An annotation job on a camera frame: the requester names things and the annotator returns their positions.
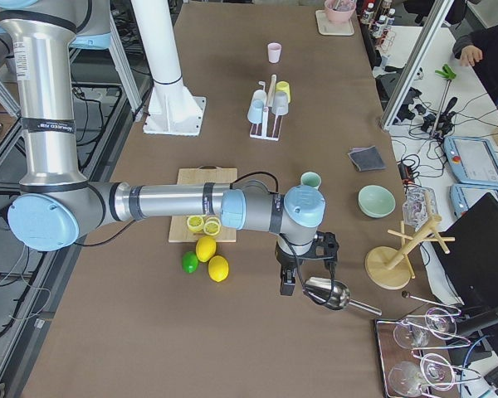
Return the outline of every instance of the folded cloth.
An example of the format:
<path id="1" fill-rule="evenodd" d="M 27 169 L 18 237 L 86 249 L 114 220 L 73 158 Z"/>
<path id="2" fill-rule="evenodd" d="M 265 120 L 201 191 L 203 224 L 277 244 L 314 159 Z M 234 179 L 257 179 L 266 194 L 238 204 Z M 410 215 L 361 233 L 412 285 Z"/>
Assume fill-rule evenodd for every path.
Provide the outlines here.
<path id="1" fill-rule="evenodd" d="M 375 146 L 368 148 L 352 148 L 348 155 L 359 172 L 385 169 L 385 163 Z"/>

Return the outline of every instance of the computer monitor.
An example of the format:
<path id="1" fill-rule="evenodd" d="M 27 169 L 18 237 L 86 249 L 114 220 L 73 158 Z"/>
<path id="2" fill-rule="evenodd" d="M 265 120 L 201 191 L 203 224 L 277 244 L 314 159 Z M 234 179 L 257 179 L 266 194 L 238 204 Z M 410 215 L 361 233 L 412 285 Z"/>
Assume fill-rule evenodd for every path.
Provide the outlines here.
<path id="1" fill-rule="evenodd" d="M 442 235 L 456 238 L 435 251 L 465 306 L 498 307 L 498 201 L 485 194 Z M 498 355 L 498 324 L 483 333 Z"/>

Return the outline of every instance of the wooden cutting board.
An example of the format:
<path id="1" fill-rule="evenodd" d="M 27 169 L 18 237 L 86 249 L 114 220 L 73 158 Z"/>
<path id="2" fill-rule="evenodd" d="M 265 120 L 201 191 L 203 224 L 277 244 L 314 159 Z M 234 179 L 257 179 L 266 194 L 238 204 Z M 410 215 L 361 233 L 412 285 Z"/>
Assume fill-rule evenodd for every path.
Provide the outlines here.
<path id="1" fill-rule="evenodd" d="M 237 179 L 236 168 L 180 168 L 177 184 L 202 184 L 205 182 L 233 182 Z M 186 216 L 173 216 L 169 226 L 168 242 L 196 242 L 202 232 L 194 234 L 186 226 Z M 236 242 L 236 230 L 222 226 L 222 230 L 215 237 L 217 242 Z"/>

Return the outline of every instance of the metal handle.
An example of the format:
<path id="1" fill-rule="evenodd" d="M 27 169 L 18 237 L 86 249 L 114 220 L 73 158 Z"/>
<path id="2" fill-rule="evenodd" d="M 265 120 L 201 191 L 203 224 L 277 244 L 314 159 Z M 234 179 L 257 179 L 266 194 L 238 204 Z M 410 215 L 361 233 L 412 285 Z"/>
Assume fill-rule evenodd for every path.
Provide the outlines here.
<path id="1" fill-rule="evenodd" d="M 352 305 L 353 307 L 356 307 L 356 308 L 360 308 L 360 309 L 363 309 L 364 311 L 367 311 L 369 313 L 373 313 L 377 316 L 381 316 L 382 315 L 382 310 L 379 309 L 379 308 L 375 308 L 375 307 L 371 307 L 370 305 L 366 304 L 366 303 L 361 303 L 360 301 L 356 301 L 356 300 L 350 300 L 349 301 L 349 304 Z"/>

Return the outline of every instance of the person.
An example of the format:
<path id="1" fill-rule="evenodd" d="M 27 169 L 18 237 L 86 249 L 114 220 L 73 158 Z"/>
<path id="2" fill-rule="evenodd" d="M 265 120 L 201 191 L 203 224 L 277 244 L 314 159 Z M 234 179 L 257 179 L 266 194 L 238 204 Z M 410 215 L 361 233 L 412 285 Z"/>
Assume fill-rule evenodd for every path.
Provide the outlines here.
<path id="1" fill-rule="evenodd" d="M 457 39 L 452 52 L 462 66 L 472 66 L 498 107 L 498 25 Z"/>

